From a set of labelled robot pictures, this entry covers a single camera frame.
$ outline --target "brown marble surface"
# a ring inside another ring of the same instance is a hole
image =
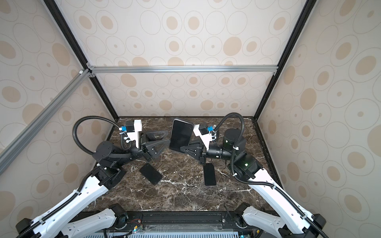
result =
[[[170,138],[172,117],[143,117],[121,118],[120,125],[126,120],[141,119],[144,130],[168,130]],[[199,124],[216,125],[221,118],[185,118],[185,120]],[[239,128],[237,118],[230,118],[220,128],[218,143],[222,143],[224,131],[228,128]],[[111,142],[119,144],[119,131],[114,131]],[[256,157],[268,170],[263,157],[261,146],[258,142],[251,118],[245,118],[245,133],[247,140],[246,151]],[[145,159],[136,160],[124,165],[127,171],[122,181],[96,201],[92,202],[85,210],[103,210],[109,205],[119,203],[126,211],[224,211],[224,205],[234,210],[242,202],[247,202],[256,208],[272,208],[253,189],[236,181],[230,174],[222,160],[213,160],[216,174],[216,186],[205,186],[203,167],[198,161],[188,155],[174,152],[168,148],[152,164],[161,174],[163,179],[157,184],[151,184],[144,178],[139,169],[145,164]]]

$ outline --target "black smartphone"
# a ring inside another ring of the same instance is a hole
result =
[[[214,186],[217,184],[214,165],[212,163],[204,165],[204,182],[206,186]]]
[[[143,167],[141,167],[139,172],[152,184],[157,184],[163,178],[163,175],[149,163],[146,163]]]
[[[189,145],[193,133],[193,123],[175,118],[172,124],[171,142],[169,148],[171,150],[181,152],[180,147]]]

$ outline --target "wallpaper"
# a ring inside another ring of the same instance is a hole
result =
[[[380,237],[380,11],[320,1],[259,119],[285,190],[334,238]]]
[[[38,0],[0,1],[0,153],[80,68]]]
[[[95,160],[72,137],[73,124],[89,115],[112,119],[86,79],[0,176],[1,238],[16,237],[15,225],[21,219],[33,219],[53,207],[93,168]],[[78,128],[79,140],[95,150],[111,126],[85,121]]]
[[[119,116],[253,116],[272,72],[97,75]]]
[[[277,64],[305,0],[57,0],[92,65]]]

